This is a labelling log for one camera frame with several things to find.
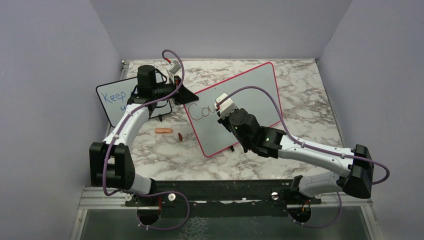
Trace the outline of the red framed whiteboard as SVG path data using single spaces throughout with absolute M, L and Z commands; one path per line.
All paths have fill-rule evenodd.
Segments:
M 218 123 L 215 102 L 223 93 L 230 94 L 242 87 L 248 89 L 230 97 L 239 109 L 254 115 L 261 126 L 272 127 L 280 122 L 272 103 L 281 104 L 275 68 L 271 62 L 199 90 L 195 93 L 199 99 L 185 104 L 184 109 L 205 157 L 212 157 L 237 144 L 236 137 Z

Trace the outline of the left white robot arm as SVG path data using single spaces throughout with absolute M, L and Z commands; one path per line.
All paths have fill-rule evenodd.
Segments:
M 175 105 L 184 105 L 199 99 L 177 75 L 183 70 L 180 63 L 170 63 L 166 68 L 168 81 L 157 82 L 157 68 L 152 65 L 138 67 L 137 84 L 127 100 L 123 117 L 103 141 L 93 142 L 89 148 L 92 185 L 137 193 L 138 199 L 147 206 L 155 203 L 157 191 L 152 188 L 153 181 L 136 173 L 130 147 L 158 102 L 172 99 Z

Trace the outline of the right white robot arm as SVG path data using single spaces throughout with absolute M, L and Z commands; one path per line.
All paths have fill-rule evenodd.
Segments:
M 291 139 L 281 129 L 261 126 L 256 117 L 243 108 L 217 115 L 218 123 L 236 137 L 245 153 L 252 151 L 263 158 L 296 160 L 327 170 L 317 175 L 295 177 L 288 190 L 292 202 L 300 204 L 307 198 L 333 192 L 343 192 L 358 199 L 371 197 L 374 165 L 362 159 L 369 156 L 365 146 L 332 149 L 299 138 Z

